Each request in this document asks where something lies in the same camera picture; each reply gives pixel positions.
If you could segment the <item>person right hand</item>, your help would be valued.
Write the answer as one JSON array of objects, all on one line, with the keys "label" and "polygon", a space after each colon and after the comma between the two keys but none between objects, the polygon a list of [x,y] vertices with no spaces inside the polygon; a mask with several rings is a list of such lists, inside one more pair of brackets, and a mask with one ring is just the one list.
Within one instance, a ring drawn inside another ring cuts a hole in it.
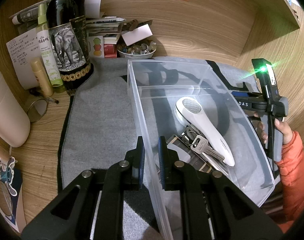
[{"label": "person right hand", "polygon": [[[291,142],[293,137],[293,132],[287,122],[279,121],[276,119],[275,128],[283,134],[283,145],[286,145],[289,142]],[[265,132],[265,125],[261,121],[258,122],[257,132],[261,138],[261,141],[263,143],[267,143],[268,135]]]}]

